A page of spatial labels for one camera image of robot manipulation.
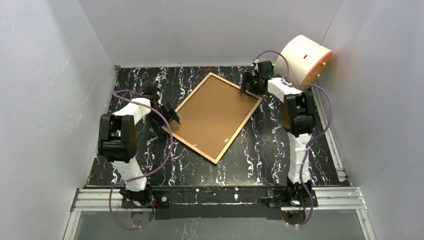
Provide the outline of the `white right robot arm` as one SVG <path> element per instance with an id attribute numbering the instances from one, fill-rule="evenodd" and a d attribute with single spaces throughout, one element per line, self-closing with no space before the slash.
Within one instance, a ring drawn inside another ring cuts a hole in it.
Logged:
<path id="1" fill-rule="evenodd" d="M 288 179 L 292 184 L 305 184 L 310 180 L 307 153 L 315 125 L 313 95 L 293 87 L 283 76 L 275 74 L 269 60 L 255 59 L 252 66 L 254 69 L 242 76 L 240 92 L 269 93 L 282 102 L 282 126 L 288 134 L 290 146 Z"/>

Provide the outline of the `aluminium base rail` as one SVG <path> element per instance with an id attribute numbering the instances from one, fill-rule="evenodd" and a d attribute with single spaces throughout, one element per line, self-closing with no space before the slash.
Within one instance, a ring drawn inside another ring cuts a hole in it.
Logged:
<path id="1" fill-rule="evenodd" d="M 324 210 L 353 210 L 358 217 L 365 239 L 376 239 L 368 216 L 368 208 L 359 187 L 316 186 L 312 198 L 284 200 L 282 187 L 215 186 L 215 187 L 155 187 L 153 202 L 138 206 L 115 189 L 79 189 L 71 208 L 64 239 L 72 240 L 83 212 L 119 211 L 149 212 L 161 220 L 176 218 L 267 218 L 282 217 L 291 225 L 307 219 L 306 211 L 316 215 Z"/>

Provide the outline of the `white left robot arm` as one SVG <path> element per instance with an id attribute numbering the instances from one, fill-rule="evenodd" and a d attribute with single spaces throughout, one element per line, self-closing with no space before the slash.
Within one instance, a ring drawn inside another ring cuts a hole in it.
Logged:
<path id="1" fill-rule="evenodd" d="M 100 117 L 97 149 L 118 170 L 125 190 L 141 193 L 147 189 L 150 174 L 142 172 L 136 159 L 137 123 L 148 120 L 155 131 L 166 127 L 172 134 L 171 122 L 178 123 L 180 119 L 171 104 L 161 100 L 161 90 L 156 85 L 147 85 L 142 93 L 131 91 L 132 99 L 124 97 L 124 93 L 126 90 L 118 90 L 113 96 L 126 102 L 126 106 Z"/>

